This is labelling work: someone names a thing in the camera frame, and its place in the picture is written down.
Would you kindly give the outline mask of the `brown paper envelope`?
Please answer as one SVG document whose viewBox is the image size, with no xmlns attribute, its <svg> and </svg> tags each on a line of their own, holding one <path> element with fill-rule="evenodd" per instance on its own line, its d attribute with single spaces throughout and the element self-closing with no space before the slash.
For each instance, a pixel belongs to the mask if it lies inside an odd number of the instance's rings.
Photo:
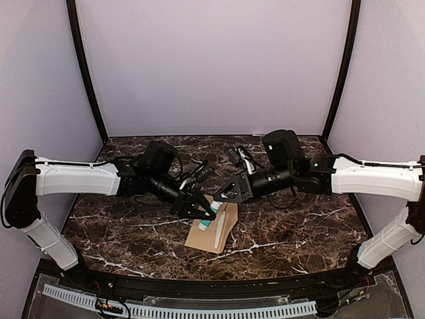
<svg viewBox="0 0 425 319">
<path fill-rule="evenodd" d="M 218 249 L 214 249 L 217 223 L 223 211 L 226 211 L 226 221 L 224 224 L 222 238 L 221 238 L 220 246 L 218 247 Z M 185 241 L 185 246 L 198 249 L 201 251 L 220 254 L 223 252 L 224 246 L 226 244 L 226 240 L 231 230 L 233 230 L 237 221 L 238 221 L 238 204 L 223 203 L 218 209 L 218 212 L 216 214 L 216 219 L 214 221 L 211 221 L 209 226 L 206 229 L 202 230 L 199 227 L 199 225 L 201 224 L 200 219 L 195 219 L 193 221 L 192 227 Z"/>
</svg>

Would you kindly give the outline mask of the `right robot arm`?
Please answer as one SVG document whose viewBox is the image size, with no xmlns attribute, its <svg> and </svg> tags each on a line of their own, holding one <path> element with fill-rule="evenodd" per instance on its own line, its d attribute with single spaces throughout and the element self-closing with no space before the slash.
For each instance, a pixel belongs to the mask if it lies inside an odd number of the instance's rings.
<svg viewBox="0 0 425 319">
<path fill-rule="evenodd" d="M 296 133 L 276 130 L 262 138 L 271 167 L 231 177 L 213 196 L 215 201 L 244 203 L 283 189 L 318 195 L 364 193 L 406 200 L 387 226 L 353 250 L 339 283 L 353 288 L 365 269 L 375 268 L 406 243 L 424 236 L 424 160 L 372 162 L 347 154 L 305 157 Z"/>
</svg>

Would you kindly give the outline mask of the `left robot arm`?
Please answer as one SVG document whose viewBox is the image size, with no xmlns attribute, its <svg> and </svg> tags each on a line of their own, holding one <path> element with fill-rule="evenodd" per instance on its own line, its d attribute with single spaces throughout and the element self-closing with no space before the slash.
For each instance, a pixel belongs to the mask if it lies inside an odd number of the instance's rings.
<svg viewBox="0 0 425 319">
<path fill-rule="evenodd" d="M 213 171 L 208 161 L 174 177 L 169 170 L 179 161 L 177 148 L 149 142 L 137 156 L 119 156 L 100 163 L 67 162 L 37 157 L 33 150 L 21 153 L 5 182 L 1 197 L 1 223 L 6 229 L 22 230 L 80 290 L 94 283 L 82 264 L 84 259 L 39 209 L 40 196 L 59 193 L 89 193 L 133 197 L 150 193 L 170 204 L 170 212 L 182 219 L 213 221 L 222 205 L 210 202 L 196 187 Z"/>
</svg>

